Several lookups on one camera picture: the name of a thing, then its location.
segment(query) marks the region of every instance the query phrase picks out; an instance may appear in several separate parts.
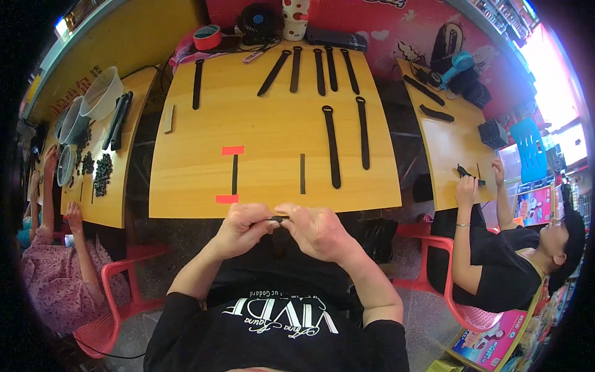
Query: woman's hand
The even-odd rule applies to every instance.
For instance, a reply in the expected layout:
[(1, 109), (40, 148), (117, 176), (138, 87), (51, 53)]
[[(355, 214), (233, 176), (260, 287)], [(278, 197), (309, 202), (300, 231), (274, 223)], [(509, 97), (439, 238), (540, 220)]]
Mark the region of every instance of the woman's hand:
[(39, 171), (34, 171), (33, 175), (31, 176), (31, 192), (29, 194), (29, 199), (31, 200), (32, 204), (37, 204), (39, 201), (39, 178)]
[(66, 206), (66, 218), (73, 234), (83, 232), (83, 214), (76, 202), (69, 202)]
[(456, 202), (459, 209), (469, 209), (475, 204), (475, 197), (477, 196), (477, 183), (475, 177), (463, 176), (456, 185)]
[(276, 206), (275, 211), (291, 218), (281, 225), (289, 230), (302, 252), (317, 260), (341, 265), (353, 253), (363, 252), (329, 208), (304, 208), (285, 203)]
[(500, 158), (495, 158), (491, 161), (491, 168), (494, 170), (496, 176), (496, 186), (504, 185), (504, 164)]
[(51, 177), (54, 174), (54, 170), (56, 169), (56, 163), (58, 162), (58, 145), (54, 144), (49, 147), (49, 149), (45, 152), (45, 156), (43, 157), (43, 179), (45, 180), (46, 177), (48, 180), (51, 180)]
[(274, 215), (266, 204), (232, 204), (219, 232), (211, 240), (217, 259), (227, 260), (243, 255), (264, 234), (272, 234), (279, 223), (267, 219)]

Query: black cap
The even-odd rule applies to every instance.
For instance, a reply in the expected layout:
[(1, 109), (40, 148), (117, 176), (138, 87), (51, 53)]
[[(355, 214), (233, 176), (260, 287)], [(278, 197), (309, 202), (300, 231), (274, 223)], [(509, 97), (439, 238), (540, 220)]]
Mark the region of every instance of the black cap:
[(564, 202), (564, 225), (568, 230), (568, 241), (564, 246), (566, 261), (561, 268), (550, 273), (548, 291), (550, 296), (560, 289), (566, 279), (577, 269), (585, 250), (585, 223), (579, 212), (572, 209), (570, 202)]

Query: woman in pink floral shirt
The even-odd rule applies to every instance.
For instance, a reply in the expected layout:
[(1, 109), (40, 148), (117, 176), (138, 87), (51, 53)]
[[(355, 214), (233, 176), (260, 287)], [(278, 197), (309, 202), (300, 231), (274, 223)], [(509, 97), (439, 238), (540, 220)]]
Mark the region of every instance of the woman in pink floral shirt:
[[(55, 332), (67, 335), (80, 326), (110, 312), (101, 283), (101, 268), (112, 262), (99, 242), (97, 232), (85, 239), (79, 206), (68, 204), (66, 218), (74, 236), (75, 248), (52, 245), (54, 206), (52, 185), (58, 158), (56, 145), (45, 155), (43, 178), (42, 224), (31, 247), (23, 253), (23, 279), (33, 308), (42, 322)], [(116, 305), (130, 300), (130, 289), (124, 276), (109, 280)]]

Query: white cup with red dots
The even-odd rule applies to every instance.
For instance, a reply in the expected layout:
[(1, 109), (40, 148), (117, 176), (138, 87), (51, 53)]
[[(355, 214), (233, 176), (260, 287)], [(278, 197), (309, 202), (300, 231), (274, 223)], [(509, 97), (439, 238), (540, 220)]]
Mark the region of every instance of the white cup with red dots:
[(289, 41), (300, 41), (306, 35), (310, 0), (283, 1), (283, 37)]

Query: tiled floor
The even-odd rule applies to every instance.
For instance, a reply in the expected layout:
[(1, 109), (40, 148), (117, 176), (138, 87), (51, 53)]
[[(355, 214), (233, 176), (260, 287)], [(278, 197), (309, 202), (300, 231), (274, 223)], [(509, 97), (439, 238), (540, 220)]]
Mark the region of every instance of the tiled floor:
[[(385, 104), (384, 110), (391, 131), (420, 134), (415, 114), (410, 107)], [(403, 189), (409, 187), (418, 174), (428, 172), (423, 142), (420, 137), (393, 136), (393, 147)], [(404, 177), (415, 158), (415, 163)], [(495, 210), (495, 202), (484, 207), (488, 227), (496, 226)], [(415, 221), (415, 216), (426, 212), (433, 213), (432, 202), (406, 205), (391, 211), (383, 211), (382, 215), (400, 223), (411, 223)], [(148, 218), (137, 220), (137, 229), (143, 240), (168, 242), (173, 247), (172, 254), (155, 258), (138, 269), (142, 292), (151, 298), (164, 296), (179, 269), (215, 235), (220, 223), (220, 220), (150, 220)], [(420, 261), (419, 242), (397, 237), (393, 240), (393, 249), (393, 261), (399, 268), (399, 277), (407, 279), (416, 277)], [(426, 371), (434, 359), (441, 357), (443, 351), (450, 346), (461, 328), (450, 315), (442, 298), (430, 293), (401, 288), (397, 291), (405, 305), (403, 322), (411, 371)], [(112, 354), (127, 357), (139, 355), (144, 352), (146, 345), (143, 318), (137, 315), (123, 324)], [(106, 357), (105, 362), (112, 371), (142, 371), (142, 358), (118, 360)]]

